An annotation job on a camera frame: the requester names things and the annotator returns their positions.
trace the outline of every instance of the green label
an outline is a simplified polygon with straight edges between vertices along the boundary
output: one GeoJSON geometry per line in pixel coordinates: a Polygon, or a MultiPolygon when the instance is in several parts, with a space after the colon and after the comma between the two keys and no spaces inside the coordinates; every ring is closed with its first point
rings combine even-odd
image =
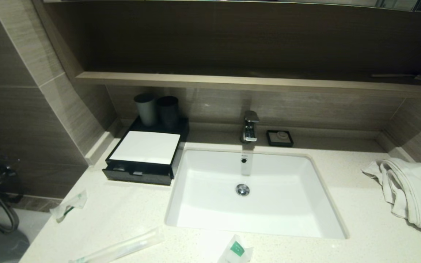
{"type": "Polygon", "coordinates": [[[244,248],[237,241],[235,241],[230,250],[235,252],[238,256],[241,256],[244,253],[244,248]]]}

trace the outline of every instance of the white sink basin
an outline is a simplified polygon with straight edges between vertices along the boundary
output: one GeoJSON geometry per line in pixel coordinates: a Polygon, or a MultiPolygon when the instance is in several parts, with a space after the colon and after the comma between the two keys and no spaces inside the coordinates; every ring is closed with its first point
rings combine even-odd
{"type": "Polygon", "coordinates": [[[187,150],[174,182],[166,224],[275,235],[344,239],[312,160],[302,155],[187,150]],[[250,176],[242,166],[252,163],[250,176]],[[245,184],[249,194],[236,187],[245,184]]]}

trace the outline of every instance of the small item on shelf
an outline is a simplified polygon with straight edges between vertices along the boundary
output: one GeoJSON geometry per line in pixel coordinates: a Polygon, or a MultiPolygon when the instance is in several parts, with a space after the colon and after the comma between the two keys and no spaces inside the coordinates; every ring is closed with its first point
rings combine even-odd
{"type": "Polygon", "coordinates": [[[268,143],[271,146],[292,147],[293,140],[288,130],[268,130],[268,143]]]}
{"type": "Polygon", "coordinates": [[[413,77],[416,80],[421,80],[421,75],[415,74],[371,74],[372,78],[403,78],[413,77]]]}
{"type": "Polygon", "coordinates": [[[157,124],[157,110],[155,108],[155,98],[151,93],[142,93],[134,97],[137,111],[145,126],[157,124]]]}
{"type": "Polygon", "coordinates": [[[179,119],[178,99],[173,96],[159,98],[157,107],[159,108],[160,120],[165,128],[167,130],[176,128],[179,119]]]}

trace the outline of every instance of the white quartz countertop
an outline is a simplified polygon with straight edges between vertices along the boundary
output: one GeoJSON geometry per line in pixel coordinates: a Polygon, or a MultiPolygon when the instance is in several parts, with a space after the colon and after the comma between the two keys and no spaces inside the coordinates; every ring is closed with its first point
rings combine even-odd
{"type": "MultiPolygon", "coordinates": [[[[321,140],[329,141],[327,150],[257,146],[254,151],[310,155],[339,212],[348,238],[335,240],[236,233],[247,245],[254,247],[251,262],[421,263],[421,231],[393,216],[391,206],[384,202],[381,186],[360,171],[372,160],[388,158],[389,155],[374,140],[321,140]],[[341,146],[332,150],[335,140],[341,146]],[[360,145],[364,150],[352,151],[355,148],[352,145],[360,145]]],[[[157,226],[164,230],[164,242],[115,262],[217,261],[235,233],[166,226],[164,219],[173,184],[159,186],[107,180],[102,172],[106,167],[104,160],[118,141],[116,138],[112,142],[100,161],[85,171],[66,196],[68,200],[87,190],[85,207],[72,210],[60,224],[50,218],[21,263],[67,263],[157,226]]],[[[188,142],[185,148],[239,151],[241,146],[188,142]]]]}

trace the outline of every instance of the chrome faucet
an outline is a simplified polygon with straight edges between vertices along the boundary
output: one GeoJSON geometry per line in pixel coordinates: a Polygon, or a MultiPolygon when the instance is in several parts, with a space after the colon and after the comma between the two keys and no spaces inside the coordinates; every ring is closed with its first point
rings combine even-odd
{"type": "Polygon", "coordinates": [[[258,138],[256,138],[256,123],[258,122],[259,118],[256,112],[252,110],[244,112],[244,127],[240,137],[240,141],[242,143],[248,144],[258,140],[258,138]]]}

